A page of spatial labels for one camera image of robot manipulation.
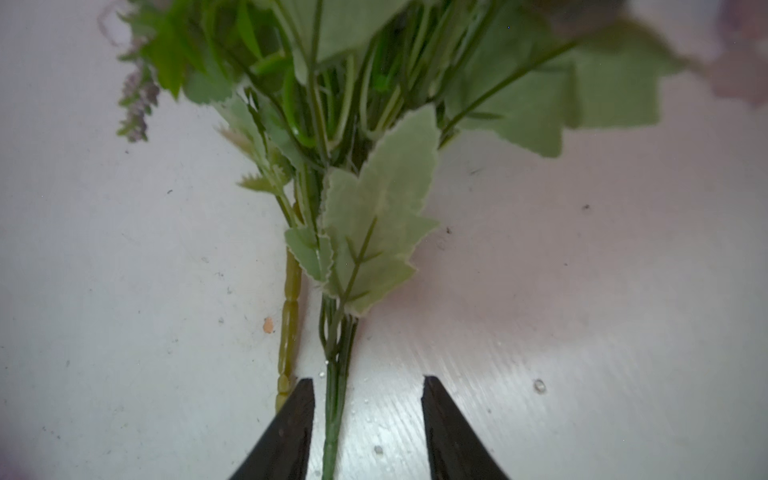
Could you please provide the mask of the lilac mixed flower bunch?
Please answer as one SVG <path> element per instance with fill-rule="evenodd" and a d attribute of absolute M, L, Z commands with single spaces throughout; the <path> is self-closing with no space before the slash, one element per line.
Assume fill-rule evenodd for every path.
<path fill-rule="evenodd" d="M 721 98 L 767 101 L 767 5 L 725 1 L 721 53 L 676 52 L 624 1 L 116 1 L 132 65 L 119 135 L 147 139 L 162 92 L 214 107 L 322 290 L 321 477 L 336 465 L 361 319 L 415 273 L 441 147 L 481 130 L 555 158 L 565 130 L 659 120 L 684 70 Z"/>

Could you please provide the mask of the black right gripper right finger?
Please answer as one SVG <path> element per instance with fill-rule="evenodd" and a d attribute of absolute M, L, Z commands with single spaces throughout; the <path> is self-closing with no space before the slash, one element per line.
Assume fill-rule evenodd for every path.
<path fill-rule="evenodd" d="M 426 376 L 421 405 L 433 480 L 508 480 L 437 376 Z"/>

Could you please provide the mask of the blue hydrangea stem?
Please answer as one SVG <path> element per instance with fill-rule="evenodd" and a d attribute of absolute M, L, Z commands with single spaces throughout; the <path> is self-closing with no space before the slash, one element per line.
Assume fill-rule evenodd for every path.
<path fill-rule="evenodd" d="M 302 269 L 293 253 L 286 249 L 286 277 L 284 282 L 284 302 L 280 326 L 278 352 L 278 379 L 275 397 L 275 411 L 279 412 L 294 388 L 294 370 L 296 347 L 299 335 L 299 298 L 302 286 Z"/>

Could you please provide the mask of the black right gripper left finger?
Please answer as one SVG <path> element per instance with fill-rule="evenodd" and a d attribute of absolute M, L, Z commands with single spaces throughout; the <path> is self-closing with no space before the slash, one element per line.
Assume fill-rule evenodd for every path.
<path fill-rule="evenodd" d="M 302 378 L 231 480 L 304 480 L 316 408 L 314 384 Z"/>

